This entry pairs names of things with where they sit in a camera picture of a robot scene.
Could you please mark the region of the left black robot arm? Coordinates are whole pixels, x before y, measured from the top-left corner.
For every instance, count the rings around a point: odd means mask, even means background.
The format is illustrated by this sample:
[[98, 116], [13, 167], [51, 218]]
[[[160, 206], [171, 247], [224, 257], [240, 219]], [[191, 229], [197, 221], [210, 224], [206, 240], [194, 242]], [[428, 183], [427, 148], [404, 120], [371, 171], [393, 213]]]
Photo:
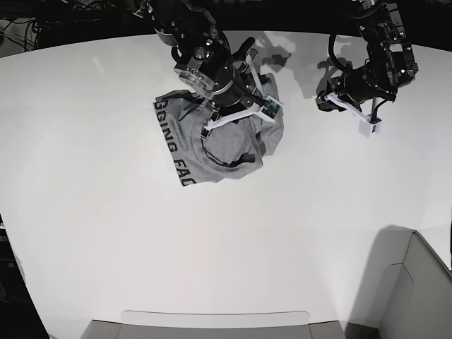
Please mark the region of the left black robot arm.
[[326, 89], [318, 94], [316, 103], [321, 111], [344, 110], [327, 98], [330, 94], [357, 110], [374, 98], [393, 102], [398, 90], [411, 84], [419, 71], [397, 3], [360, 1], [348, 17], [357, 21], [359, 33], [367, 43], [368, 57], [357, 69], [344, 64], [334, 52], [336, 34], [330, 34], [328, 56], [341, 75], [330, 78]]

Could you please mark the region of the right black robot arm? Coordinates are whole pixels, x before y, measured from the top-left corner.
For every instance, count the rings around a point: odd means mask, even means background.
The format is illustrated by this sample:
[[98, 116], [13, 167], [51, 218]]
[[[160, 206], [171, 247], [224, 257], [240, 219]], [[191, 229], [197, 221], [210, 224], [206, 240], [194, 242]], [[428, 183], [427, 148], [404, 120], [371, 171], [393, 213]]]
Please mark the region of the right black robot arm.
[[191, 1], [139, 1], [134, 15], [146, 18], [171, 47], [179, 80], [215, 109], [264, 104], [263, 95], [255, 93], [259, 76], [246, 74], [252, 68], [253, 37], [233, 52], [211, 13]]

